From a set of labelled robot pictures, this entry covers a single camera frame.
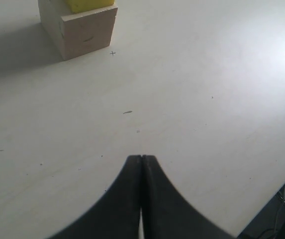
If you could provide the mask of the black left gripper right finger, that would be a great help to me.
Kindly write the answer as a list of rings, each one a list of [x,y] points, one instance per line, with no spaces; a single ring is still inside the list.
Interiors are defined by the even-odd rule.
[[[146,239],[231,239],[173,186],[157,158],[142,156],[141,209]]]

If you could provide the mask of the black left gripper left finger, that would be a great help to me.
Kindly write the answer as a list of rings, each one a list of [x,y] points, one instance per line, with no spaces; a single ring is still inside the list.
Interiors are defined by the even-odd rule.
[[[142,158],[127,158],[104,195],[52,239],[137,239],[140,222]]]

